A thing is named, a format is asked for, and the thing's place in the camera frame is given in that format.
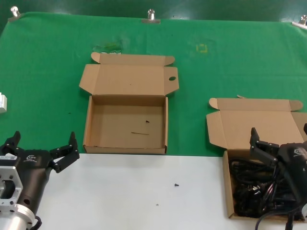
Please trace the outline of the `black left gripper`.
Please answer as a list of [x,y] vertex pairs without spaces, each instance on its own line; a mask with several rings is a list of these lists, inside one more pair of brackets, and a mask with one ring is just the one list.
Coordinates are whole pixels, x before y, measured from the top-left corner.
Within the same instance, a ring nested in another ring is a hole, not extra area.
[[7,138],[0,147],[0,155],[12,154],[17,156],[15,165],[23,189],[17,201],[18,204],[30,209],[33,213],[38,211],[46,184],[49,181],[51,170],[60,173],[80,158],[75,133],[71,132],[67,145],[48,150],[17,149],[21,134],[16,131]]

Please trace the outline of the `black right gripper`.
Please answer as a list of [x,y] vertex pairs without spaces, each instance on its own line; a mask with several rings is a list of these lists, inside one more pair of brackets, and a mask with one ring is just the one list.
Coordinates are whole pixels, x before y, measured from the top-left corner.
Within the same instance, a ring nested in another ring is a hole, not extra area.
[[[304,124],[304,141],[307,141],[307,123]],[[256,129],[251,129],[250,155],[267,166],[279,166],[298,204],[307,203],[307,144],[278,144],[261,141]]]

